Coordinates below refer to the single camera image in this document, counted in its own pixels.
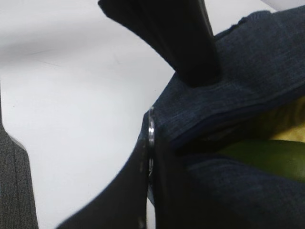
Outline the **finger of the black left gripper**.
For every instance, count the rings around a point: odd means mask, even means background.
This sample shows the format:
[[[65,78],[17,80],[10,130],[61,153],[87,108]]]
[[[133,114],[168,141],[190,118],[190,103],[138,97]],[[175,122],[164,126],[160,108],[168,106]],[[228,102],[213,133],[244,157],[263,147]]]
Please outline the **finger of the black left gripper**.
[[[111,20],[149,44],[190,87],[220,80],[213,31],[203,0],[100,0]]]

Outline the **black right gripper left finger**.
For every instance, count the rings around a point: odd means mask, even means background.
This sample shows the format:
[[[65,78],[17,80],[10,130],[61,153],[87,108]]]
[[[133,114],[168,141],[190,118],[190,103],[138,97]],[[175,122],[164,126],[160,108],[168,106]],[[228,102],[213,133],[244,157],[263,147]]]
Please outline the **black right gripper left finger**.
[[[60,229],[145,229],[148,146],[142,139],[115,179],[88,205],[66,219]]]

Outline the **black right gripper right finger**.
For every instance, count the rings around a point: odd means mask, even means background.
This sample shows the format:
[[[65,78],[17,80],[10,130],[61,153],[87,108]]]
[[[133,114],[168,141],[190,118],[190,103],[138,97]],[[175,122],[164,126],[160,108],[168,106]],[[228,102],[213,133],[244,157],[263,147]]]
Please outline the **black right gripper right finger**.
[[[199,189],[157,130],[152,134],[152,187],[158,229],[227,229],[228,214]]]

